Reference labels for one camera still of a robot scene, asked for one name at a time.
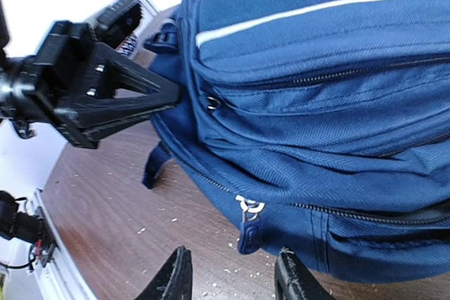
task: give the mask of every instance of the wooden table surface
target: wooden table surface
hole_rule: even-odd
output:
[[[159,26],[165,14],[148,28]],[[151,53],[137,62],[148,65]],[[275,256],[241,256],[238,231],[170,162],[154,190],[141,185],[148,153],[158,143],[150,123],[101,143],[67,146],[43,200],[81,274],[100,300],[134,299],[179,245],[192,251],[193,299],[272,299]],[[450,275],[393,285],[317,278],[338,299],[450,299]]]

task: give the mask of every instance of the blue backpack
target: blue backpack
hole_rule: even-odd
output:
[[[351,282],[450,271],[450,0],[183,0],[146,48],[161,144],[240,228]]]

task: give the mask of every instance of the blue zipper pull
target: blue zipper pull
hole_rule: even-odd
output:
[[[242,196],[236,196],[240,202],[243,220],[240,224],[240,237],[238,251],[241,254],[255,253],[262,247],[261,217],[259,214],[265,207],[264,203],[247,200]]]

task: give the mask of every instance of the cable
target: cable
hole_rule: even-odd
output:
[[[34,257],[31,258],[33,249],[34,249],[34,245],[31,245],[30,250],[28,251],[28,263],[26,263],[25,265],[11,266],[11,265],[2,263],[0,261],[0,266],[3,266],[4,268],[9,269],[9,270],[22,270],[24,268],[30,267],[36,261],[36,258],[34,258]]]

